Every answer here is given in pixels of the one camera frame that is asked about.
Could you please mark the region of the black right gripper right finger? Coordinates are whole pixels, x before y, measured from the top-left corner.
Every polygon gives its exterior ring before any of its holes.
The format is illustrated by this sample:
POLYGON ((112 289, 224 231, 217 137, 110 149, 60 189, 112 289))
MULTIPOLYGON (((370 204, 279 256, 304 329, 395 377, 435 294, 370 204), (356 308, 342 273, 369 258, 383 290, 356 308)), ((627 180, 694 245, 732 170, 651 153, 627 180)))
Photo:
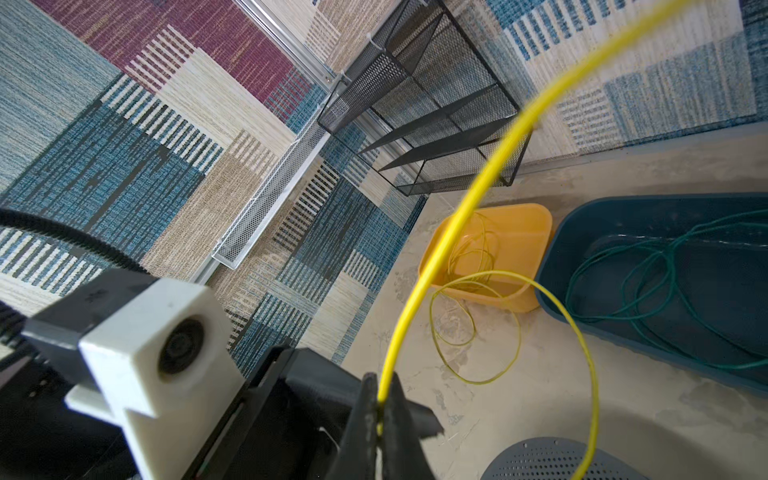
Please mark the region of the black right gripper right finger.
POLYGON ((397 374, 381 410, 384 479, 434 479, 397 374))

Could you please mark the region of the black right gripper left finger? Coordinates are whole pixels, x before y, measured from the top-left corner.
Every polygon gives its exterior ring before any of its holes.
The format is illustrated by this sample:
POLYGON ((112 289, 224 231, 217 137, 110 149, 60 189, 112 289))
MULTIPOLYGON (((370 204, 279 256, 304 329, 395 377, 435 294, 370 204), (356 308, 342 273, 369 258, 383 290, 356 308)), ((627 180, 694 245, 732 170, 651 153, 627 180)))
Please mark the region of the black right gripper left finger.
POLYGON ((326 479, 374 479, 377 453, 377 377, 366 373, 352 408, 339 452, 326 479))

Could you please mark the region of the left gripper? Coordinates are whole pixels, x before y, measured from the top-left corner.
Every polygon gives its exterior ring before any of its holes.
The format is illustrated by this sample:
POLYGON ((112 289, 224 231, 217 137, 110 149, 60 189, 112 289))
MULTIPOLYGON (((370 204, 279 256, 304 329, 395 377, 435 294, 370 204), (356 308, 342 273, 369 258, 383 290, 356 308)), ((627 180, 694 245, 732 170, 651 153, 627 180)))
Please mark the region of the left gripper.
MULTIPOLYGON (((362 378, 307 348, 270 349, 185 478, 326 479, 362 378)), ((383 478, 382 407, 378 403, 375 478, 383 478)), ((433 438, 444 433, 438 417, 425 405, 398 401, 397 412, 398 437, 433 438)))

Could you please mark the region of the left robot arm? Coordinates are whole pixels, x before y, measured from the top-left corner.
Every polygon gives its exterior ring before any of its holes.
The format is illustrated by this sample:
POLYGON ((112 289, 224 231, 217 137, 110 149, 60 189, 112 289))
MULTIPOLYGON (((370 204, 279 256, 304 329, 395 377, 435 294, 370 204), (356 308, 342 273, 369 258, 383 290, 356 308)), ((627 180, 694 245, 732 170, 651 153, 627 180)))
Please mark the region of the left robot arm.
POLYGON ((433 411, 399 381, 278 345, 244 376, 212 290, 16 210, 5 227, 110 263, 40 312, 1 308, 1 470, 19 478, 429 479, 433 411))

